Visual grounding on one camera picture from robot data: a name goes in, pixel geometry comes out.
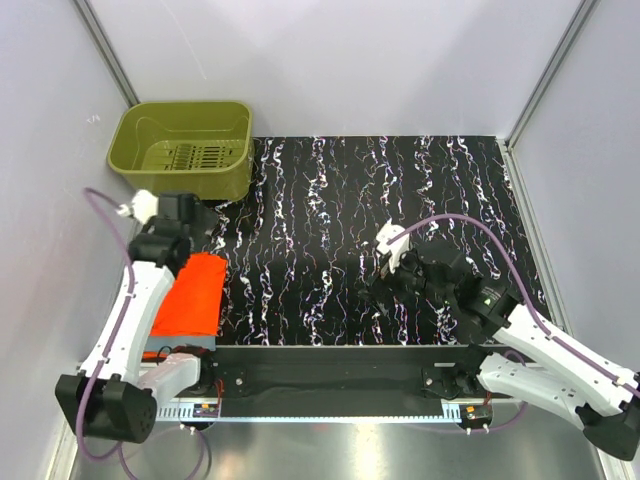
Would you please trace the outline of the orange t shirt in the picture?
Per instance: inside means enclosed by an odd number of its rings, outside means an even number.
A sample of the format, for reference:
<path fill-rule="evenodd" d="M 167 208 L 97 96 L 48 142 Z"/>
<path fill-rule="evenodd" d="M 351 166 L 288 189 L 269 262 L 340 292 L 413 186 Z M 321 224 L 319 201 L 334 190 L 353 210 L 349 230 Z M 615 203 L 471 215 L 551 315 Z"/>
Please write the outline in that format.
<path fill-rule="evenodd" d="M 216 336 L 227 265 L 217 255 L 192 254 L 164 298 L 150 335 Z"/>

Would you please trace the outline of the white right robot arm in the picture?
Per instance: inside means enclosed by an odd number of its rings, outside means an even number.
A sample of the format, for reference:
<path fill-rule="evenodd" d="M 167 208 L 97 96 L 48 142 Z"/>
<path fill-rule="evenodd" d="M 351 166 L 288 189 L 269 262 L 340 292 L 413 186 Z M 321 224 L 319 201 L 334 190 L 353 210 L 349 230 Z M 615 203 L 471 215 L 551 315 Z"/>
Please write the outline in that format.
<path fill-rule="evenodd" d="M 376 235 L 378 266 L 361 294 L 380 312 L 394 302 L 444 305 L 467 342 L 449 367 L 423 372 L 431 397 L 506 395 L 577 427 L 596 448 L 623 461 L 639 449 L 639 375 L 597 354 L 542 316 L 516 285 L 474 272 L 442 241 L 413 245 L 419 229 L 386 223 Z"/>

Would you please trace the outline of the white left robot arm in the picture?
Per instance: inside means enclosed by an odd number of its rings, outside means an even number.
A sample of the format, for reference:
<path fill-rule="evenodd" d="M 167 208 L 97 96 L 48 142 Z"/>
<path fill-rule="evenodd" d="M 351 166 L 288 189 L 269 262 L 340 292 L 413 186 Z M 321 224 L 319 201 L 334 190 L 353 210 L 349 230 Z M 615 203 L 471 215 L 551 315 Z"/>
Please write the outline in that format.
<path fill-rule="evenodd" d="M 124 270 L 95 346 L 76 373 L 59 377 L 55 397 L 80 449 L 86 438 L 141 444 L 160 408 L 181 393 L 203 396 L 215 386 L 214 354 L 206 345 L 175 346 L 151 370 L 140 370 L 161 304 L 194 256 L 194 237 L 215 215 L 188 192 L 139 190 L 124 204 L 108 198 L 119 215 L 142 227 L 125 241 L 96 202 L 102 192 L 87 187 L 83 195 L 109 228 Z"/>

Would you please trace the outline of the olive green plastic basket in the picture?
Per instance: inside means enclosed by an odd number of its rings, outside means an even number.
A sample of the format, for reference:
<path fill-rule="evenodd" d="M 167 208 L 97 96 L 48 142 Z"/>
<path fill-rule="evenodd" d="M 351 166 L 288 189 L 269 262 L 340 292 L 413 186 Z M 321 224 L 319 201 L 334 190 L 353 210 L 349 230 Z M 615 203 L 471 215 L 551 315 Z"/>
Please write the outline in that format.
<path fill-rule="evenodd" d="M 145 102 L 129 109 L 107 161 L 136 189 L 188 191 L 203 200 L 242 200 L 254 143 L 251 109 L 237 101 Z"/>

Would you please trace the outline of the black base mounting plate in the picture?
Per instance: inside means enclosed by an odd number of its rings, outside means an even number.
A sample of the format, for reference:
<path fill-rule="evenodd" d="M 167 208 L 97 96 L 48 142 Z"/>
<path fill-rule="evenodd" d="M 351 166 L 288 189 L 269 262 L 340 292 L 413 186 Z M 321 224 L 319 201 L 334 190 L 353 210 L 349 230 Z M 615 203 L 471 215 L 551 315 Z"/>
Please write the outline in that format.
<path fill-rule="evenodd" d="M 419 417 L 440 412 L 431 372 L 469 346 L 221 346 L 203 385 L 185 399 L 220 399 L 222 417 Z"/>

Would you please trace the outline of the black marble pattern mat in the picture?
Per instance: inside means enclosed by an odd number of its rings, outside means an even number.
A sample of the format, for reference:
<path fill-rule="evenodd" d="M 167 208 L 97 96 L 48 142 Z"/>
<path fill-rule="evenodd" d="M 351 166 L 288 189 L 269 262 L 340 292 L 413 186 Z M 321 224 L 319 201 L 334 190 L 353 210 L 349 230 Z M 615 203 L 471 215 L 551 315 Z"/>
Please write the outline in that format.
<path fill-rule="evenodd" d="M 228 262 L 221 345 L 433 345 L 456 342 L 442 304 L 394 302 L 384 315 L 358 297 L 386 223 L 467 215 L 415 232 L 466 254 L 476 273 L 517 273 L 547 305 L 498 141 L 491 136 L 264 137 L 253 182 L 237 203 L 213 204 L 219 223 L 199 249 Z"/>

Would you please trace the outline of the folded grey-blue t shirt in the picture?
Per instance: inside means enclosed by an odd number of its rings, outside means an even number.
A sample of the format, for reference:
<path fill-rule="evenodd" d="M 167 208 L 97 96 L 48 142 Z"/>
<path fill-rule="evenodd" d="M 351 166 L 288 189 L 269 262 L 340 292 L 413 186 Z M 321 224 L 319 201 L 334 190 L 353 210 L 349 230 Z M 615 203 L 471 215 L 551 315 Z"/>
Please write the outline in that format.
<path fill-rule="evenodd" d="M 179 346 L 194 346 L 214 350 L 216 348 L 216 337 L 210 335 L 149 336 L 144 351 L 157 353 L 162 347 L 175 348 Z"/>

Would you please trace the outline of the folded orange t shirt underneath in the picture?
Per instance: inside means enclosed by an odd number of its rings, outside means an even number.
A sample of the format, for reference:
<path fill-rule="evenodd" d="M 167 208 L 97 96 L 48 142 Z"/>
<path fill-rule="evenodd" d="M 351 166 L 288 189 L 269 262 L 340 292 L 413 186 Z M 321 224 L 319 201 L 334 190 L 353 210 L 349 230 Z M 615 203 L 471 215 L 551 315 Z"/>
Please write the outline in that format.
<path fill-rule="evenodd" d="M 144 352 L 142 361 L 146 363 L 159 363 L 166 358 L 166 354 L 162 352 Z"/>

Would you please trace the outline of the aluminium front rail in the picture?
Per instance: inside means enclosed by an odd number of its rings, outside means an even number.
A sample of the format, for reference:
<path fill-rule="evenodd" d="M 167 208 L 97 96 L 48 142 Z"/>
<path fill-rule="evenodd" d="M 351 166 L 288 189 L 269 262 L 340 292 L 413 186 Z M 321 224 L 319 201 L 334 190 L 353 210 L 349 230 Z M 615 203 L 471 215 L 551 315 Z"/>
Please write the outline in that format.
<path fill-rule="evenodd" d="M 567 419 L 576 425 L 580 425 L 575 408 L 583 402 L 573 389 L 562 389 L 550 376 L 542 372 L 515 368 L 511 377 L 522 380 L 537 374 L 547 382 L 551 390 L 538 401 L 540 408 Z M 155 415 L 150 417 L 144 414 L 142 423 L 145 426 L 153 426 L 157 422 L 182 422 L 197 426 L 206 423 L 329 423 L 329 424 L 452 424 L 462 425 L 469 421 L 482 425 L 490 424 L 493 410 L 487 404 L 460 403 L 458 401 L 447 402 L 439 400 L 436 406 L 440 409 L 430 415 L 347 415 L 347 416 L 301 416 L 289 412 L 283 416 L 259 416 L 259 415 L 235 415 L 229 400 L 213 400 L 207 402 L 204 398 L 174 398 L 163 406 L 152 411 Z"/>

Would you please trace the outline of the left aluminium frame post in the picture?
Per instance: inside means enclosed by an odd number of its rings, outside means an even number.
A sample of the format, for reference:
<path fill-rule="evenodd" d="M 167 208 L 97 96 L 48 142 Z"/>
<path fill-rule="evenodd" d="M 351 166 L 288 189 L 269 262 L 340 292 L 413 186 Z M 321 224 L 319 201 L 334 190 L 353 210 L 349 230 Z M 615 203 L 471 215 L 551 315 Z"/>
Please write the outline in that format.
<path fill-rule="evenodd" d="M 79 19 L 91 37 L 116 87 L 129 108 L 140 103 L 139 97 L 116 54 L 107 32 L 88 0 L 71 0 Z"/>

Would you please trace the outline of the aluminium frame post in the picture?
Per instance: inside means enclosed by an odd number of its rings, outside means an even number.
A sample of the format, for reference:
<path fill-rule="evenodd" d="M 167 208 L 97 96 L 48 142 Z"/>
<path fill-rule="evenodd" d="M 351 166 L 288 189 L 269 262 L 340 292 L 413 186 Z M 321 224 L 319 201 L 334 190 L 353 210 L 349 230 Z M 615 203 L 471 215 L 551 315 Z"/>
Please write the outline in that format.
<path fill-rule="evenodd" d="M 116 87 L 129 108 L 140 103 L 139 97 L 116 54 L 107 32 L 88 0 L 71 0 L 79 19 L 91 37 Z"/>
<path fill-rule="evenodd" d="M 569 57 L 571 50 L 578 41 L 582 31 L 585 29 L 599 4 L 599 0 L 581 0 L 579 2 L 531 94 L 529 95 L 524 108 L 519 114 L 513 128 L 510 130 L 510 133 L 504 139 L 504 144 L 508 151 L 515 149 L 525 129 L 538 110 L 546 93 L 552 86 L 559 71 Z"/>

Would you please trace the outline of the right aluminium frame post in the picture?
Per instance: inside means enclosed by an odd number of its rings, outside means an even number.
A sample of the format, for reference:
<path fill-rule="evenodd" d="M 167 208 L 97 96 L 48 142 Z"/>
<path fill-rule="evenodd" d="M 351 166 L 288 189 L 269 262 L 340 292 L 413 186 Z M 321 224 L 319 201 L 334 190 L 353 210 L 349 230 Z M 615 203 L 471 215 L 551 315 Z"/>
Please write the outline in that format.
<path fill-rule="evenodd" d="M 578 41 L 582 31 L 585 29 L 599 4 L 599 0 L 581 0 L 579 2 L 531 94 L 529 95 L 524 108 L 519 114 L 513 128 L 510 130 L 510 133 L 504 139 L 504 144 L 508 151 L 515 149 L 525 129 L 538 110 L 546 93 L 552 86 L 559 71 L 569 57 L 571 50 Z"/>

